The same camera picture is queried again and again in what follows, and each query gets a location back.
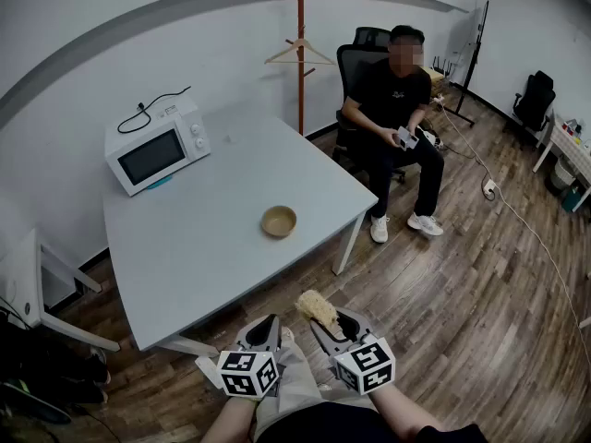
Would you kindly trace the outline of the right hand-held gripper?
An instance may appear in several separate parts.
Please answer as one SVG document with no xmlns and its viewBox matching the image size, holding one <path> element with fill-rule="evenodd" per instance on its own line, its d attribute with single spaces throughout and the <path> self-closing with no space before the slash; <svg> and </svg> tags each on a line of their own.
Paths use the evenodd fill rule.
<svg viewBox="0 0 591 443">
<path fill-rule="evenodd" d="M 386 339 L 372 335 L 370 322 L 359 313 L 343 307 L 336 307 L 336 312 L 342 339 L 333 336 L 316 319 L 309 321 L 321 349 L 330 356 L 336 377 L 359 395 L 393 383 L 395 357 Z M 361 343 L 348 351 L 357 342 Z"/>
</svg>

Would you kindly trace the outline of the beige fluffy sponge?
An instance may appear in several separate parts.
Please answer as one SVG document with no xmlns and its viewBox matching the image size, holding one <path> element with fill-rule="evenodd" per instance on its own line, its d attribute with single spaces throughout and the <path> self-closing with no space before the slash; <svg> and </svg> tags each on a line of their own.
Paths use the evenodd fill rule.
<svg viewBox="0 0 591 443">
<path fill-rule="evenodd" d="M 312 318 L 330 330 L 342 327 L 337 308 L 316 290 L 307 290 L 295 301 L 296 310 L 308 321 Z"/>
</svg>

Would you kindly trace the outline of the tan bowl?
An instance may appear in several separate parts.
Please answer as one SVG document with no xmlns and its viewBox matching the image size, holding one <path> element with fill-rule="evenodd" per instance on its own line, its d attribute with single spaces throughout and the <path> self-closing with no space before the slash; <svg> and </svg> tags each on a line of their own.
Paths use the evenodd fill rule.
<svg viewBox="0 0 591 443">
<path fill-rule="evenodd" d="M 263 213 L 260 226 L 269 236 L 285 238 L 295 229 L 296 221 L 296 213 L 289 207 L 273 206 Z"/>
</svg>

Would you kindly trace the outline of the person's right forearm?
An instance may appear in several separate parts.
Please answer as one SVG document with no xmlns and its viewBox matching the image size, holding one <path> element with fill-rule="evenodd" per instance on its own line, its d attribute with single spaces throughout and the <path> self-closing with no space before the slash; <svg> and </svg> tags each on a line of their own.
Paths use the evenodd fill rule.
<svg viewBox="0 0 591 443">
<path fill-rule="evenodd" d="M 444 430 L 439 420 L 405 396 L 392 383 L 375 389 L 368 396 L 388 426 L 404 442 L 414 442 L 425 427 Z"/>
</svg>

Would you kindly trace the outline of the person's left forearm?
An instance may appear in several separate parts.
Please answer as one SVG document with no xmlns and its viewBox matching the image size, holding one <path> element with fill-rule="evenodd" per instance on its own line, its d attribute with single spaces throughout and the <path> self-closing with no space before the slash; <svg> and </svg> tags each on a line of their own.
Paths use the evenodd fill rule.
<svg viewBox="0 0 591 443">
<path fill-rule="evenodd" d="M 258 401 L 232 397 L 200 443 L 247 443 Z"/>
</svg>

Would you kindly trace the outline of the person's khaki shorts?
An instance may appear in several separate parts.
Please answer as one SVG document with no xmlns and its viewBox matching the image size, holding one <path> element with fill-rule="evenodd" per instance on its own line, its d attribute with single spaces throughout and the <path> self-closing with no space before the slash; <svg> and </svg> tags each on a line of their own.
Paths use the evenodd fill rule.
<svg viewBox="0 0 591 443">
<path fill-rule="evenodd" d="M 285 417 L 321 403 L 338 403 L 376 411 L 368 396 L 359 396 L 346 389 L 320 391 L 308 360 L 293 338 L 282 336 L 278 365 L 283 374 L 275 397 L 265 397 L 256 411 L 255 440 Z"/>
</svg>

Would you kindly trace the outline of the white table leg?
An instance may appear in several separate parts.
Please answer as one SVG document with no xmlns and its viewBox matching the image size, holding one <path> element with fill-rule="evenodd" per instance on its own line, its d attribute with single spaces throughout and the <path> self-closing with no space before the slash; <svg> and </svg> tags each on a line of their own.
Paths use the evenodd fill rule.
<svg viewBox="0 0 591 443">
<path fill-rule="evenodd" d="M 195 356 L 205 356 L 208 358 L 218 356 L 220 353 L 215 347 L 209 344 L 195 341 L 179 334 L 174 334 L 167 337 L 165 340 L 160 341 L 158 346 L 170 351 L 186 353 Z"/>
<path fill-rule="evenodd" d="M 332 272 L 335 275 L 340 275 L 343 272 L 365 216 L 365 212 L 360 213 L 343 229 L 338 251 L 332 264 Z"/>
</svg>

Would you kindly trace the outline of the white microwave oven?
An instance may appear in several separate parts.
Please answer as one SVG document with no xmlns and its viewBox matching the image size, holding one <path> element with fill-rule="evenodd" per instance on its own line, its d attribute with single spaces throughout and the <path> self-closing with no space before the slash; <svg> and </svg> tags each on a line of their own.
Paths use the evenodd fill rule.
<svg viewBox="0 0 591 443">
<path fill-rule="evenodd" d="M 210 153 L 201 112 L 185 93 L 162 97 L 105 128 L 105 160 L 130 196 Z"/>
</svg>

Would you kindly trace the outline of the teal container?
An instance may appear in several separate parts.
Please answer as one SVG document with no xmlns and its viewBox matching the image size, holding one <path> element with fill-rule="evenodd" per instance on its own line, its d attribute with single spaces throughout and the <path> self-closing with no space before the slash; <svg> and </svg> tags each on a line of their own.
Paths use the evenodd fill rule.
<svg viewBox="0 0 591 443">
<path fill-rule="evenodd" d="M 579 204 L 581 200 L 581 194 L 577 186 L 570 188 L 568 193 L 564 197 L 561 206 L 566 212 L 574 212 L 576 206 Z"/>
</svg>

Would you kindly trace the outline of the white woven basket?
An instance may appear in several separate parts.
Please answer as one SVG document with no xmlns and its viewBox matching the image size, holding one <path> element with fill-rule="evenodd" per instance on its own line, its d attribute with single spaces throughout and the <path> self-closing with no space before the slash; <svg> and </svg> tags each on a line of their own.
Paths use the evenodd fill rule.
<svg viewBox="0 0 591 443">
<path fill-rule="evenodd" d="M 550 173 L 549 181 L 553 188 L 563 191 L 573 184 L 575 177 L 576 172 L 573 166 L 566 158 L 560 156 Z"/>
</svg>

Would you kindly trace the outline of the black office chair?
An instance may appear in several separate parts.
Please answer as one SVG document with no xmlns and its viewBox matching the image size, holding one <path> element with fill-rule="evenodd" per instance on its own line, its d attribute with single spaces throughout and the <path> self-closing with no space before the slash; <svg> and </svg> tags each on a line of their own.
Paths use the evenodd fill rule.
<svg viewBox="0 0 591 443">
<path fill-rule="evenodd" d="M 409 39 L 418 49 L 417 60 L 403 76 L 398 76 L 390 69 L 390 46 L 400 39 Z M 392 81 L 398 91 L 395 104 L 389 103 L 385 109 L 373 109 L 367 118 L 374 123 L 384 122 L 386 126 L 397 127 L 406 124 L 412 114 L 426 109 L 431 100 L 432 80 L 429 72 L 422 66 L 423 44 L 422 31 L 408 25 L 398 25 L 392 30 L 360 27 L 356 30 L 352 44 L 343 45 L 337 50 L 337 62 L 340 70 L 344 98 L 361 102 L 360 94 L 369 92 L 362 88 L 363 81 L 369 81 L 370 88 L 384 92 Z"/>
<path fill-rule="evenodd" d="M 523 94 L 515 94 L 513 117 L 533 133 L 537 144 L 545 135 L 550 120 L 548 111 L 555 98 L 554 81 L 541 70 L 528 76 Z"/>
</svg>

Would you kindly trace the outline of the wooden clothes hanger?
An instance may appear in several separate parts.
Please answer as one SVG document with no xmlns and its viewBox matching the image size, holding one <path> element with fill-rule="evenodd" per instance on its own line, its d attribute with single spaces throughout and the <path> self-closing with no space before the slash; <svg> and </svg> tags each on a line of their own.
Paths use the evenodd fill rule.
<svg viewBox="0 0 591 443">
<path fill-rule="evenodd" d="M 292 42 L 285 50 L 267 58 L 264 64 L 335 66 L 336 62 L 317 51 L 308 40 L 300 38 Z"/>
</svg>

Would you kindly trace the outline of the white side table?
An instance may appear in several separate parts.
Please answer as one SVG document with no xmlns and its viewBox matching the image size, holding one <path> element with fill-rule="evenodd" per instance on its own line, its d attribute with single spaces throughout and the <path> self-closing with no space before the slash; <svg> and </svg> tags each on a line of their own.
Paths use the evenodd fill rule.
<svg viewBox="0 0 591 443">
<path fill-rule="evenodd" d="M 575 138 L 562 128 L 563 120 L 555 112 L 552 112 L 549 123 L 550 127 L 544 137 L 547 141 L 546 148 L 537 159 L 532 172 L 535 173 L 538 170 L 551 149 L 556 147 L 588 183 L 581 198 L 573 207 L 573 212 L 576 212 L 591 194 L 591 149 L 587 151 L 582 144 L 576 143 Z"/>
</svg>

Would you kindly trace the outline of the brown wooden coat rack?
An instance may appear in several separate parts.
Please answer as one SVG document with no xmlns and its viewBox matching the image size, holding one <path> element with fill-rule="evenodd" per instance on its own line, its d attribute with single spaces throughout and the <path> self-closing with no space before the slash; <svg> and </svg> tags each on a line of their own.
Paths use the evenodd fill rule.
<svg viewBox="0 0 591 443">
<path fill-rule="evenodd" d="M 297 1 L 297 39 L 305 39 L 305 0 Z M 298 46 L 296 49 L 296 63 L 298 65 L 298 79 L 297 79 L 297 100 L 298 100 L 298 132 L 301 136 L 304 135 L 304 120 L 305 120 L 305 79 L 312 74 L 316 68 L 311 67 L 309 70 L 305 69 L 305 48 Z"/>
</svg>

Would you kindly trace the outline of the black floor stand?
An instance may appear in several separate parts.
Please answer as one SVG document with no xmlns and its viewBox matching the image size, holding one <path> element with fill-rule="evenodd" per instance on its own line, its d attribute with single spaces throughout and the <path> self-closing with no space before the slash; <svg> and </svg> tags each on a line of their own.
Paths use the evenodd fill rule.
<svg viewBox="0 0 591 443">
<path fill-rule="evenodd" d="M 472 128 L 475 125 L 475 121 L 472 121 L 470 118 L 464 116 L 461 114 L 461 109 L 464 103 L 464 99 L 466 97 L 466 95 L 468 94 L 469 91 L 469 85 L 472 79 L 472 76 L 474 74 L 475 68 L 476 68 L 476 64 L 477 64 L 477 59 L 480 53 L 480 49 L 481 49 L 481 45 L 482 45 L 482 39 L 483 39 L 483 33 L 484 33 L 484 28 L 486 26 L 486 21 L 487 21 L 487 16 L 488 16 L 488 7 L 489 7 L 489 1 L 486 2 L 486 4 L 483 7 L 482 10 L 482 15 L 481 15 L 481 19 L 479 24 L 477 25 L 477 34 L 476 34 L 476 43 L 475 43 L 475 49 L 473 51 L 471 60 L 470 60 L 470 65 L 468 67 L 467 73 L 465 75 L 465 79 L 464 79 L 464 84 L 462 86 L 461 89 L 461 96 L 460 99 L 457 103 L 457 106 L 455 108 L 455 110 L 453 111 L 453 113 L 458 116 L 459 118 L 461 118 L 462 120 L 466 121 L 469 124 L 469 127 Z"/>
</svg>

